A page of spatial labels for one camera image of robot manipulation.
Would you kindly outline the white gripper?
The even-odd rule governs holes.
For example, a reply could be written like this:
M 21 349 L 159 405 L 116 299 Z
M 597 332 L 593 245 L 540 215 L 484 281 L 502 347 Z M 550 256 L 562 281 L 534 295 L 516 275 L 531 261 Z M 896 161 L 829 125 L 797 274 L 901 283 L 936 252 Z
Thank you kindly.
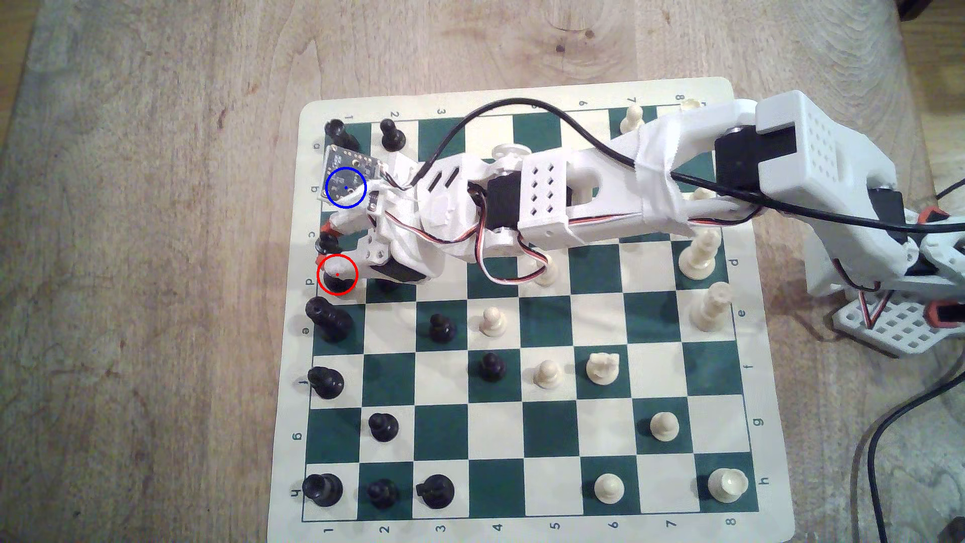
M 357 265 L 349 255 L 319 255 L 319 278 L 354 281 L 378 278 L 420 284 L 439 278 L 448 261 L 472 256 L 479 214 L 469 184 L 487 174 L 489 165 L 475 154 L 437 160 L 416 183 L 422 164 L 401 153 L 379 161 L 380 185 L 370 210 L 339 210 L 320 224 L 320 236 L 368 231 L 367 260 Z

